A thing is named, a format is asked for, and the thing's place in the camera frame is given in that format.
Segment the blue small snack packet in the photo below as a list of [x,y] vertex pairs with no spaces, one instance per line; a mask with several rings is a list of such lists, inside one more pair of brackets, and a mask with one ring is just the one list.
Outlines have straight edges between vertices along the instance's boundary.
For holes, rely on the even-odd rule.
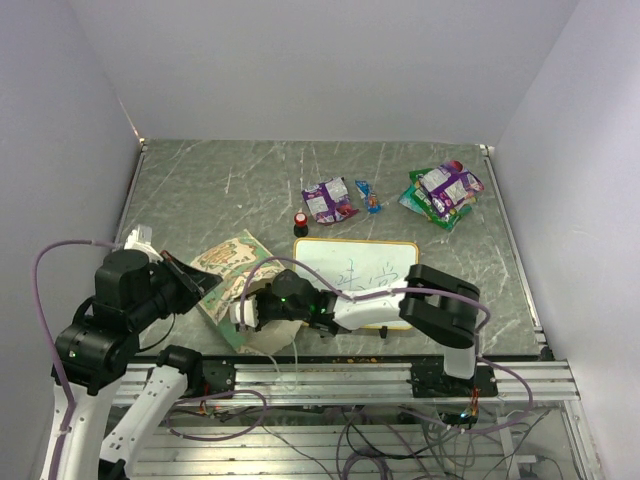
[[375,190],[370,182],[366,180],[356,179],[354,181],[355,187],[363,201],[364,207],[369,214],[377,214],[381,211],[382,207],[377,198]]

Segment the green box snack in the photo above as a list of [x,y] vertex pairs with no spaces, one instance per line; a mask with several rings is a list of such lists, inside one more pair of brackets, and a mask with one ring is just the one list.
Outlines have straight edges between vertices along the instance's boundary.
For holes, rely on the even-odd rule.
[[409,172],[409,179],[414,186],[414,192],[411,194],[411,197],[428,216],[435,216],[439,219],[445,219],[452,215],[460,214],[463,209],[471,207],[477,202],[476,197],[471,197],[464,200],[457,206],[451,207],[445,211],[440,211],[436,206],[433,205],[431,197],[429,196],[426,188],[423,187],[420,183],[420,179],[430,171],[431,168],[426,168]]

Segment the green printed paper bag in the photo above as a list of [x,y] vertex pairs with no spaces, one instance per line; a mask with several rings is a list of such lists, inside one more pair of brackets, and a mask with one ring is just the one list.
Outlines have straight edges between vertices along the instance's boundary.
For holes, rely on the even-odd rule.
[[275,354],[286,347],[292,348],[294,354],[298,353],[295,338],[302,326],[300,321],[283,318],[258,327],[248,319],[244,330],[235,323],[235,315],[239,312],[236,302],[243,288],[249,287],[247,298],[251,299],[284,270],[281,262],[271,261],[261,266],[254,277],[249,276],[257,263],[270,255],[271,252],[248,230],[243,230],[192,260],[192,266],[222,279],[222,283],[197,305],[203,323],[193,335],[198,350],[211,355],[263,356],[272,363],[276,362]]

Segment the teal snack packet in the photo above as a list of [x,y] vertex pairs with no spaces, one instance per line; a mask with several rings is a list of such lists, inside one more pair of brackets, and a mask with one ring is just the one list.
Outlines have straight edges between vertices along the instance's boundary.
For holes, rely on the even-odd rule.
[[421,192],[418,192],[414,185],[410,185],[399,196],[398,203],[413,213],[425,217],[429,222],[446,231],[453,230],[462,218],[471,211],[470,207],[465,206],[460,212],[439,217],[434,211],[430,201]]

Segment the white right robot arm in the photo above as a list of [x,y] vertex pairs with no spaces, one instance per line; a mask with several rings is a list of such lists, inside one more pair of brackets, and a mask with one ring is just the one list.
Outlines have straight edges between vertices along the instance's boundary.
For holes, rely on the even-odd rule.
[[329,336],[403,321],[443,347],[441,384],[459,396],[476,383],[478,334],[490,319],[480,296],[476,285],[424,264],[360,292],[329,283],[320,289],[286,269],[255,292],[241,293],[229,315],[238,328],[259,331],[273,321],[301,321]]

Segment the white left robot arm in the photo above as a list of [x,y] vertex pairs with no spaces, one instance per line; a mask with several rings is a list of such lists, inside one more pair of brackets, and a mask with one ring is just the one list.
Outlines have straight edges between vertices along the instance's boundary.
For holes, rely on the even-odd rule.
[[190,311],[219,286],[220,275],[156,252],[142,233],[111,245],[94,275],[94,293],[51,342],[54,418],[44,479],[127,479],[155,427],[182,396],[203,388],[203,357],[170,345],[158,355],[143,393],[111,433],[111,406],[139,336],[155,321]]

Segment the purple snack packet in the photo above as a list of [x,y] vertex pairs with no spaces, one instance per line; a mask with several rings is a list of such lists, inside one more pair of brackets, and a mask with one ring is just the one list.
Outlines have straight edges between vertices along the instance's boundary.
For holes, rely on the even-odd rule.
[[449,161],[417,177],[439,217],[454,214],[485,190],[482,181],[459,161]]
[[314,220],[320,225],[332,225],[359,213],[351,202],[343,177],[334,177],[301,191],[302,198]]

